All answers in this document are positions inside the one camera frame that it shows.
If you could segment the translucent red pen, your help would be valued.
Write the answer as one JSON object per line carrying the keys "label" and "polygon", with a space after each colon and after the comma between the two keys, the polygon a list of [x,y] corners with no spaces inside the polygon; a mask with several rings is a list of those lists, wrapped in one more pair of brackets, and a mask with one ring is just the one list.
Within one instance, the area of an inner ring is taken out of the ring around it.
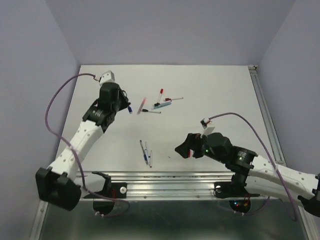
{"label": "translucent red pen", "polygon": [[147,98],[144,97],[143,100],[142,100],[142,102],[141,102],[141,104],[140,104],[140,106],[139,106],[139,108],[138,108],[138,111],[137,111],[137,114],[138,114],[138,115],[141,113],[141,111],[142,111],[142,109],[143,109],[143,107],[144,107],[144,104],[146,103],[146,100],[147,100]]}

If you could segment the thin pen black cap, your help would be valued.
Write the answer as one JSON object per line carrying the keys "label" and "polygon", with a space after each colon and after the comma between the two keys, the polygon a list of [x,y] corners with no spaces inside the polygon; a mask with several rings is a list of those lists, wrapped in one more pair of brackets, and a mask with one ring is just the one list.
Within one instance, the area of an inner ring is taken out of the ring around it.
{"label": "thin pen black cap", "polygon": [[148,109],[142,109],[143,113],[153,113],[153,114],[161,114],[161,111],[155,111],[155,110],[148,110]]}

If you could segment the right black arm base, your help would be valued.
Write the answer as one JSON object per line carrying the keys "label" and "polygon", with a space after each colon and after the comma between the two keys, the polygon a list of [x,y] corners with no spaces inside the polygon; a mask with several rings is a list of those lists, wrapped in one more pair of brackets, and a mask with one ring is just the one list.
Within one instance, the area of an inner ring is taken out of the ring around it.
{"label": "right black arm base", "polygon": [[230,181],[216,181],[213,184],[213,195],[219,199],[232,198],[229,201],[231,209],[236,213],[247,214],[251,208],[251,194],[245,189],[246,180],[246,175],[235,173]]}

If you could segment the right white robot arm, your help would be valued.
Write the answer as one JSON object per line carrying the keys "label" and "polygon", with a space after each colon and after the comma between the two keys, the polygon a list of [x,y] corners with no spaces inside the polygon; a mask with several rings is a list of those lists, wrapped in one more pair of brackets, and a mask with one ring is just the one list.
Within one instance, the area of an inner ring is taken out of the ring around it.
{"label": "right white robot arm", "polygon": [[309,214],[320,215],[320,176],[276,164],[252,150],[232,145],[221,133],[189,133],[175,149],[184,159],[208,157],[233,172],[230,181],[216,182],[219,199],[268,196],[289,201]]}

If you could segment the blue ballpoint pen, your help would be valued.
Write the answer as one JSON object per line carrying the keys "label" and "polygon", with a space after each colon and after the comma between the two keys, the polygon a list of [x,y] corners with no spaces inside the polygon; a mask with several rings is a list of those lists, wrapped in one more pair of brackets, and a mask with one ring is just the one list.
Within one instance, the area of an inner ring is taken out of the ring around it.
{"label": "blue ballpoint pen", "polygon": [[142,140],[140,140],[139,142],[140,142],[140,147],[142,149],[144,161],[148,165],[148,155],[146,154],[146,150],[144,148],[143,142],[142,142]]}

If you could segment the white marker blue cap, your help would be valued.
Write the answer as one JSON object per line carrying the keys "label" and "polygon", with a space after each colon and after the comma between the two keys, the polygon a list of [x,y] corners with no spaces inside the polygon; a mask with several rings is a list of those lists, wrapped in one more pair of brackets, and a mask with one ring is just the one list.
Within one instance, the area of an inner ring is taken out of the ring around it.
{"label": "white marker blue cap", "polygon": [[145,154],[146,154],[146,157],[147,157],[147,164],[149,165],[151,156],[150,156],[150,151],[149,151],[149,147],[148,147],[147,142],[145,142]]}

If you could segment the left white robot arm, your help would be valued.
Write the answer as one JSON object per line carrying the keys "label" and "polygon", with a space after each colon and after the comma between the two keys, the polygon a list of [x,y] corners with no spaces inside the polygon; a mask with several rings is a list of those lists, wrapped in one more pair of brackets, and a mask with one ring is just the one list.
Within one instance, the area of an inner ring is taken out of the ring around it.
{"label": "left white robot arm", "polygon": [[64,210],[71,211],[78,204],[86,186],[77,185],[77,172],[82,172],[82,161],[95,142],[114,122],[116,114],[130,105],[127,96],[115,82],[105,82],[99,97],[84,114],[80,125],[61,156],[47,168],[39,168],[35,180],[39,198]]}

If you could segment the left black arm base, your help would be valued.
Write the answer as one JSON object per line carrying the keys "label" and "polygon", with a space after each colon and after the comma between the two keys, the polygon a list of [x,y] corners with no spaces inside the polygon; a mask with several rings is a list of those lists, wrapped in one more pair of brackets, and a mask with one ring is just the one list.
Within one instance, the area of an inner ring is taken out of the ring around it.
{"label": "left black arm base", "polygon": [[101,171],[93,171],[84,178],[90,192],[82,190],[81,197],[93,199],[92,209],[96,216],[111,218],[127,213],[130,203],[126,200],[126,182],[112,182],[111,176]]}

